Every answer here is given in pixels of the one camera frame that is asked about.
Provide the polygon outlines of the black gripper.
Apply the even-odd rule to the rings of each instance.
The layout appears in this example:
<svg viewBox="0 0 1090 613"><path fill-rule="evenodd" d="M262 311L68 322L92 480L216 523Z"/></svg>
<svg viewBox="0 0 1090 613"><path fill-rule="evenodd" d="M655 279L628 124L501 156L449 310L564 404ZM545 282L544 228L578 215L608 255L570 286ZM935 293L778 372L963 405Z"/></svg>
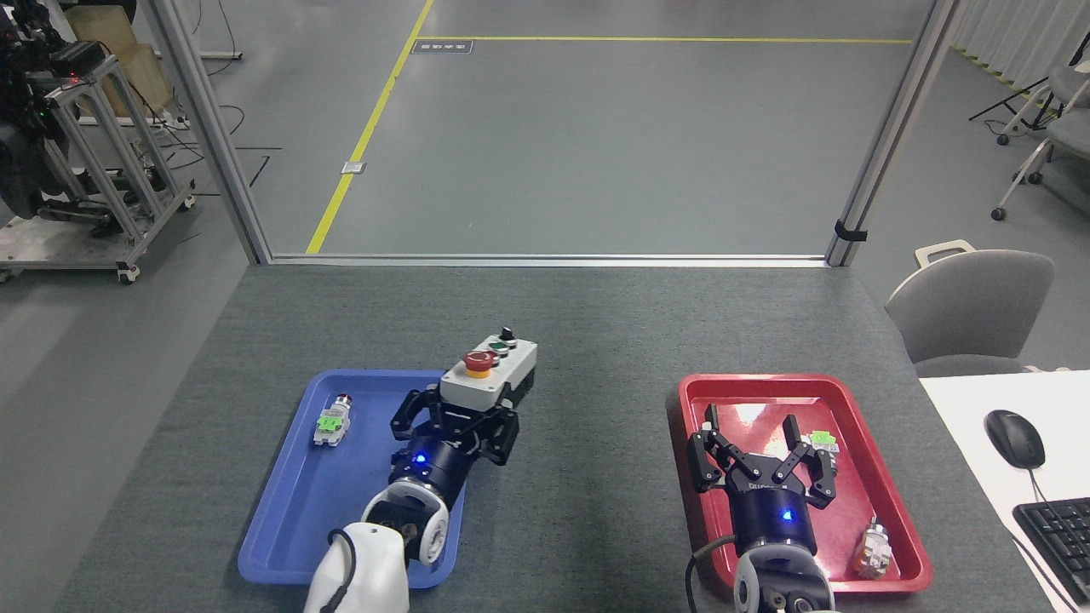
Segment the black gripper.
<svg viewBox="0 0 1090 613"><path fill-rule="evenodd" d="M748 481L756 482L764 473L755 457L740 450L720 433L719 406L708 404L704 416L705 422L688 438L697 492L726 489L725 477L732 469L738 469ZM802 438L795 414L787 414L782 426L788 456L771 470L774 484L785 484L798 462L806 462L811 484L807 489L795 484L726 489L739 558L752 548L775 543L801 546L809 554L818 554L807 504L825 509L836 497L838 469L834 455Z"/></svg>
<svg viewBox="0 0 1090 613"><path fill-rule="evenodd" d="M413 426L427 409L428 420ZM520 432L518 412L501 407L480 418L452 416L444 423L438 387L411 389L390 421L393 438L405 441L392 457L390 482L416 481L431 488L448 508L458 501L476 458L505 466Z"/></svg>

